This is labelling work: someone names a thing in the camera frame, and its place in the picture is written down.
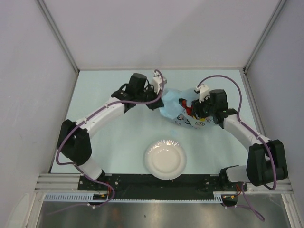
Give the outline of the light blue plastic bag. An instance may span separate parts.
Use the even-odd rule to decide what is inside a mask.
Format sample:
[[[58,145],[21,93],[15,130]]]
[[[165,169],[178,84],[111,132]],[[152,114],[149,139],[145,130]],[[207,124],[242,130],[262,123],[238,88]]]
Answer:
[[[212,117],[203,119],[194,119],[188,116],[185,109],[179,104],[179,98],[187,100],[187,106],[192,106],[191,102],[197,100],[199,95],[194,92],[193,88],[187,90],[165,89],[162,94],[164,107],[160,108],[160,114],[172,123],[191,129],[202,129],[214,124]]]

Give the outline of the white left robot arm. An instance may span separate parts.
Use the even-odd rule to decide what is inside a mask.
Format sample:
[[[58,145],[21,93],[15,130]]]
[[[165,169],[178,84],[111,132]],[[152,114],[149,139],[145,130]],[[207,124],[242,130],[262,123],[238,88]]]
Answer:
[[[66,119],[60,129],[57,142],[56,163],[62,166],[59,155],[69,159],[66,165],[73,165],[86,176],[88,184],[95,190],[105,184],[105,172],[92,157],[91,139],[107,123],[123,115],[136,105],[146,105],[150,110],[164,106],[161,99],[167,79],[159,70],[148,80],[140,73],[131,75],[128,83],[113,92],[104,105],[91,114],[77,120]]]

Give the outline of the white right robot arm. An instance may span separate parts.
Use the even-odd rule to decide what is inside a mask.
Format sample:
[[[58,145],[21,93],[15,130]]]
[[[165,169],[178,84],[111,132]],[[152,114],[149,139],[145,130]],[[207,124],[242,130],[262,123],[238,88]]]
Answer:
[[[285,148],[280,140],[270,140],[242,121],[239,112],[228,107],[224,90],[200,86],[194,91],[199,97],[191,103],[192,116],[211,117],[214,124],[232,134],[248,151],[245,166],[224,169],[226,174],[219,178],[223,190],[231,190],[237,182],[274,190],[278,181],[288,177]]]

